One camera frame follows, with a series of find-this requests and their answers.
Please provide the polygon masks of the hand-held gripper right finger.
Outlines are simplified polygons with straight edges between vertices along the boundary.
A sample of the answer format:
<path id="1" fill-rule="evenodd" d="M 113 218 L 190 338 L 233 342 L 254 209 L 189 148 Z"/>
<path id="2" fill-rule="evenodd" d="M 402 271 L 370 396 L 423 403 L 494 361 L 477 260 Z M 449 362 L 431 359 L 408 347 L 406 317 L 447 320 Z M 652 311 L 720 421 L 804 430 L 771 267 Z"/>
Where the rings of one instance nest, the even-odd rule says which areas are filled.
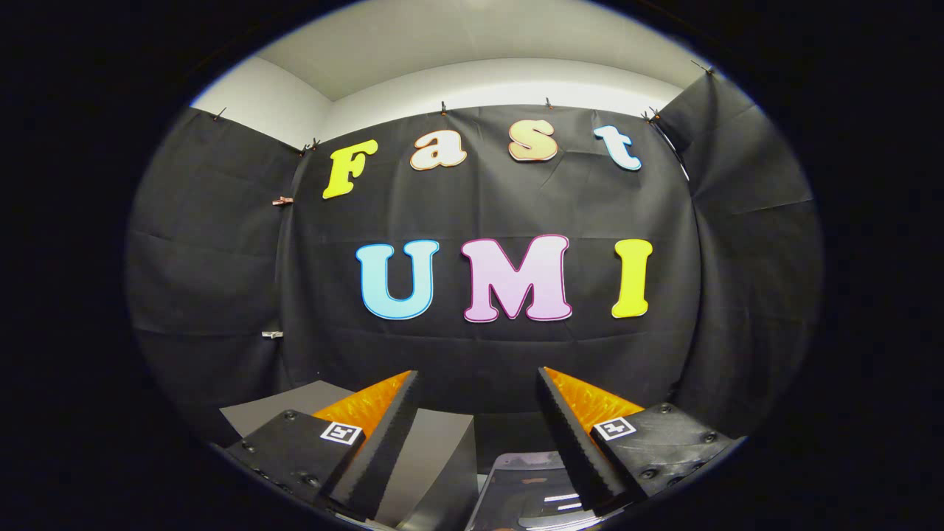
<path id="1" fill-rule="evenodd" d="M 738 447 L 673 403 L 644 408 L 550 367 L 536 389 L 581 503 L 600 516 L 687 486 Z"/>

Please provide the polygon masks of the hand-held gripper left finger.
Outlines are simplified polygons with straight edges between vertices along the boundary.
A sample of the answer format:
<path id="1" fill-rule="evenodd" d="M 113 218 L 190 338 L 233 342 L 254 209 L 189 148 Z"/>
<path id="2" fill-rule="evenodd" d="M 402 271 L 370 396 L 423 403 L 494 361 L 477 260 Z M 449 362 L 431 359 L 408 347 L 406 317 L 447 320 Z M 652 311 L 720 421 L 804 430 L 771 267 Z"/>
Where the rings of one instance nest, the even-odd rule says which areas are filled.
<path id="1" fill-rule="evenodd" d="M 416 417 L 418 378 L 404 371 L 314 414 L 286 409 L 225 460 L 296 505 L 374 518 Z"/>

